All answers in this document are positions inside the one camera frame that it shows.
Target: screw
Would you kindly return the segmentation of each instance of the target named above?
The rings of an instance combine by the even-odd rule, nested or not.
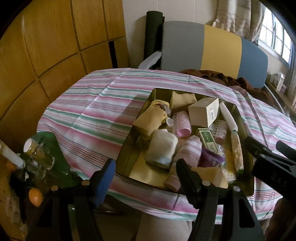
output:
[[[54,191],[57,191],[59,189],[59,187],[57,185],[54,185],[51,187],[51,190],[54,192]]]
[[[89,180],[83,180],[82,182],[81,182],[81,185],[82,186],[87,186],[87,185],[89,185],[90,184],[90,181]]]
[[[234,186],[233,187],[233,190],[235,190],[236,192],[239,192],[240,191],[240,187],[239,186]]]
[[[210,183],[208,180],[203,180],[203,181],[202,181],[202,184],[203,184],[204,186],[209,186],[209,185],[211,185],[211,183]]]

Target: metal tray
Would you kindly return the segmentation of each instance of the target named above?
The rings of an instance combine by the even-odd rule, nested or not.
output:
[[[149,95],[138,116],[140,116],[155,99],[164,100],[169,103],[173,91],[178,94],[188,93],[185,91],[156,88]],[[197,100],[200,100],[208,96],[195,94],[195,97]],[[237,178],[236,185],[242,189],[246,196],[251,196],[254,194],[254,177],[251,174],[253,168],[253,158],[243,146],[244,139],[247,137],[246,129],[236,105],[229,102],[225,102],[225,105],[231,112],[238,126],[238,135],[242,145],[244,173],[239,178]],[[195,133],[197,128],[197,126],[192,126],[192,133]],[[153,166],[149,163],[146,163],[144,160],[145,151],[148,149],[148,146],[149,143],[145,143],[139,138],[139,133],[133,126],[126,140],[124,141],[116,160],[116,171],[122,176],[137,180],[159,189],[170,191],[165,186],[163,186],[164,180],[168,177],[168,170]],[[232,152],[229,131],[227,132],[226,141],[223,145],[223,148],[228,149],[228,153]]]

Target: person's leg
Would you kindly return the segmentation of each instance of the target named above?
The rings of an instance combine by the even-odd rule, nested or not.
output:
[[[136,241],[187,241],[191,229],[191,221],[171,220],[143,213]]]

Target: window sill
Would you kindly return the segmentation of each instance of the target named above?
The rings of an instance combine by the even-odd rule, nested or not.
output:
[[[261,40],[258,41],[258,45],[262,48],[264,48],[265,50],[267,50],[272,56],[274,56],[276,59],[278,59],[283,65],[285,65],[287,67],[287,69],[290,68],[290,65],[287,63],[287,61],[285,61],[283,59],[282,56],[280,56],[273,48],[267,46],[264,42],[262,42]]]

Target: brown cloth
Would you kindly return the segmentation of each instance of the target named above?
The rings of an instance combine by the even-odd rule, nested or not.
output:
[[[186,69],[186,70],[182,70],[180,73],[189,74],[189,75],[193,75],[203,79],[207,79],[228,87],[237,85],[242,89],[246,90],[255,99],[261,100],[270,106],[274,105],[272,96],[267,90],[264,90],[263,88],[262,89],[253,88],[249,84],[249,82],[242,77],[235,79],[230,76],[225,76],[222,73],[219,73],[216,71],[196,70],[196,69]]]

